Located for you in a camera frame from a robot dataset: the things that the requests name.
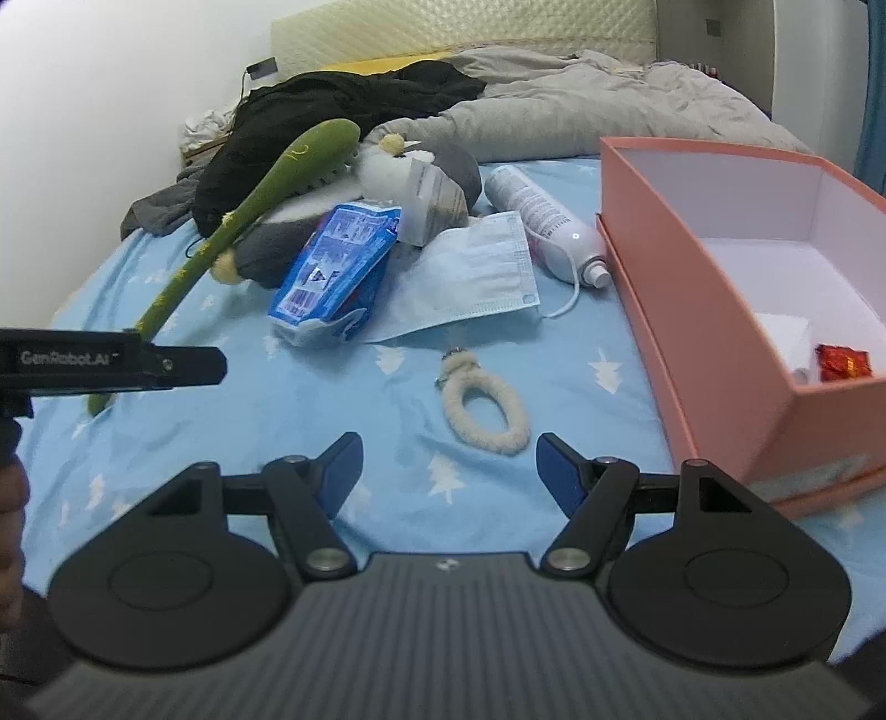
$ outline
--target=light blue fabric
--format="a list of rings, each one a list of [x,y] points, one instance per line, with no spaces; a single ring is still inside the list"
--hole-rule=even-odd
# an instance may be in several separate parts
[[[597,160],[517,165],[582,219],[600,203]],[[480,206],[488,209],[481,199]],[[57,326],[120,330],[132,325],[197,237],[193,223],[165,238],[137,232],[74,298]],[[542,309],[571,287],[537,270]],[[191,463],[214,460],[248,473],[282,455],[315,456],[346,431],[365,443],[363,476],[336,519],[365,560],[374,550],[540,553],[565,518],[534,467],[534,441],[554,432],[586,457],[629,458],[648,472],[672,463],[646,373],[616,293],[583,290],[556,320],[535,309],[432,328],[385,345],[306,352],[271,331],[272,293],[247,283],[200,280],[157,338],[217,345],[229,360],[219,387],[120,395],[90,420],[81,398],[36,403],[20,455],[33,485],[24,549],[26,581],[46,590],[55,567],[132,504]],[[442,353],[473,349],[523,399],[532,446],[503,458],[456,440],[434,387]],[[470,403],[490,427],[499,412]],[[232,529],[270,545],[263,520]],[[669,527],[639,518],[633,540]],[[835,657],[886,626],[886,505],[871,496],[804,528],[848,568],[855,593]]]
[[[886,0],[867,0],[867,101],[855,176],[886,194]]]

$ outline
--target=quilted cream headboard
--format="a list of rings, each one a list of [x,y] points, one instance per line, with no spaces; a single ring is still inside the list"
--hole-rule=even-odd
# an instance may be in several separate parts
[[[655,0],[335,0],[271,24],[281,77],[490,44],[653,62]]]

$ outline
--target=blue curtain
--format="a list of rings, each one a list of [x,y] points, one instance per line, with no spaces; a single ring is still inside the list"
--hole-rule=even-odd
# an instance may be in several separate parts
[[[867,101],[855,176],[886,195],[886,0],[867,0]]]

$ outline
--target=plush ring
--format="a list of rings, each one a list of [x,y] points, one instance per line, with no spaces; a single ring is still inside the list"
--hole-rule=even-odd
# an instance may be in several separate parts
[[[443,385],[443,414],[463,441],[502,455],[516,455],[529,444],[529,419],[517,393],[501,378],[481,370],[472,352],[455,348],[446,353],[437,382]],[[464,394],[471,389],[479,390],[498,404],[508,423],[506,432],[485,430],[464,409]]]

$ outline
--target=pink box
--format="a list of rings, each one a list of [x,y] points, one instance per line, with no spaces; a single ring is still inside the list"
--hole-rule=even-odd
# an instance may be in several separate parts
[[[616,287],[675,463],[708,458],[789,517],[886,484],[886,199],[822,158],[610,137]],[[873,378],[807,384],[755,313],[866,350]]]

